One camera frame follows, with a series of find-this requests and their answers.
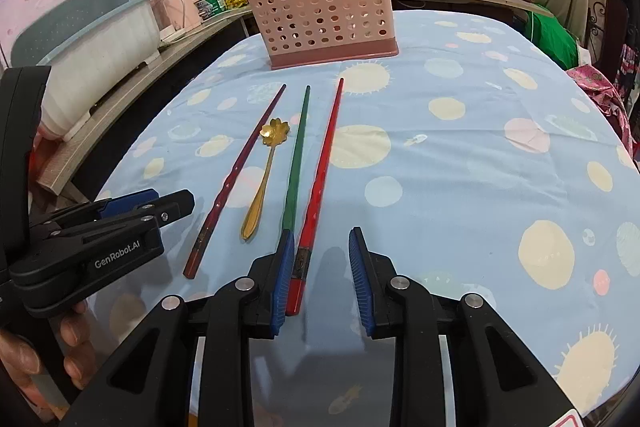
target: table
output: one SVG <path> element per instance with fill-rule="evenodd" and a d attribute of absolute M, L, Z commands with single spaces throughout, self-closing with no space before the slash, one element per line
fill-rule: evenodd
<path fill-rule="evenodd" d="M 242 20 L 250 13 L 251 9 L 245 6 L 212 17 L 162 51 L 160 57 L 148 66 L 137 70 L 111 96 L 104 100 L 71 140 L 60 144 L 36 180 L 38 185 L 57 196 L 63 194 L 72 201 L 86 201 L 70 180 L 111 125 L 143 92 L 178 61 L 212 38 L 213 35 L 233 22 Z"/>
<path fill-rule="evenodd" d="M 186 188 L 196 205 L 162 229 L 161 258 L 89 299 L 100 331 L 121 340 L 165 295 L 212 295 L 273 251 L 308 84 L 298 237 L 335 82 L 344 78 L 302 313 L 287 317 L 272 343 L 252 343 L 253 398 L 280 416 L 263 425 L 388 425 L 394 346 L 367 339 L 360 326 L 347 255 L 356 226 L 371 251 L 433 294 L 481 295 L 558 375 L 576 409 L 593 410 L 640 362 L 628 298 L 640 266 L 638 171 L 593 102 L 509 26 L 414 10 L 396 12 L 394 28 L 396 57 L 278 71 L 251 36 L 158 114 L 103 196 Z M 269 155 L 257 143 L 187 280 L 202 222 L 282 83 L 271 116 L 292 132 L 274 156 L 260 226 L 241 240 Z"/>

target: pink basket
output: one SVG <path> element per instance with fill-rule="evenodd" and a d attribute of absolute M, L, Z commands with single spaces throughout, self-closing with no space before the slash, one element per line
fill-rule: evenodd
<path fill-rule="evenodd" d="M 249 0 L 271 69 L 398 54 L 391 0 Z"/>

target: gold spoon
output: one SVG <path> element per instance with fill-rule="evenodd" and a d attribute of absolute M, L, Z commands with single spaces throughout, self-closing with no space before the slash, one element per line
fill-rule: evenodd
<path fill-rule="evenodd" d="M 269 172 L 271 171 L 271 162 L 273 162 L 273 153 L 276 150 L 276 146 L 280 145 L 287 139 L 287 133 L 289 132 L 289 124 L 287 122 L 280 121 L 280 118 L 274 118 L 268 125 L 263 125 L 260 131 L 262 136 L 262 143 L 270 147 L 269 159 L 267 160 L 267 166 L 264 170 L 264 176 L 260 182 L 260 188 L 255 195 L 254 201 L 252 201 L 249 211 L 246 213 L 242 229 L 240 231 L 244 240 L 249 239 L 258 227 L 260 221 L 260 215 L 262 214 L 262 204 L 264 203 L 264 193 L 267 189 L 267 180 L 269 179 Z"/>

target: green cloth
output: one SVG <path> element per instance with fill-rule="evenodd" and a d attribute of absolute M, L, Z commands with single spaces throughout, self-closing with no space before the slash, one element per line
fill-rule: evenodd
<path fill-rule="evenodd" d="M 529 12 L 525 35 L 563 70 L 578 66 L 578 47 L 574 37 L 556 17 Z"/>

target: finger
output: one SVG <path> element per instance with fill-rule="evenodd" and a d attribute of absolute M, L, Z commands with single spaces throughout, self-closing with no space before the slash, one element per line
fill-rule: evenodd
<path fill-rule="evenodd" d="M 86 311 L 86 301 L 80 301 L 73 305 L 73 311 L 82 314 Z"/>
<path fill-rule="evenodd" d="M 20 391 L 22 391 L 24 396 L 27 397 L 31 403 L 41 409 L 48 408 L 46 400 L 42 397 L 42 394 L 35 386 L 29 375 L 7 362 L 4 363 L 4 368 L 9 374 L 9 377 L 14 381 L 18 388 L 20 388 Z"/>
<path fill-rule="evenodd" d="M 0 360 L 4 364 L 4 368 L 9 374 L 9 377 L 14 381 L 14 383 L 18 387 L 22 389 L 23 387 L 27 387 L 28 385 L 31 384 L 31 377 L 27 375 L 24 371 L 13 366 L 10 362 L 4 360 L 3 357 L 0 357 Z"/>
<path fill-rule="evenodd" d="M 42 368 L 33 347 L 6 330 L 0 330 L 0 356 L 6 363 L 30 375 L 36 375 Z"/>
<path fill-rule="evenodd" d="M 69 346 L 79 346 L 89 340 L 89 322 L 84 315 L 70 312 L 60 321 L 60 335 Z"/>
<path fill-rule="evenodd" d="M 82 378 L 82 380 L 76 380 L 75 378 L 72 378 L 71 381 L 74 383 L 74 386 L 76 386 L 78 389 L 80 389 L 80 391 L 82 391 L 85 387 L 88 386 L 89 381 L 94 377 L 94 375 L 87 375 L 86 377 Z"/>
<path fill-rule="evenodd" d="M 73 379 L 84 381 L 95 374 L 95 350 L 89 342 L 69 350 L 65 357 L 66 373 Z"/>

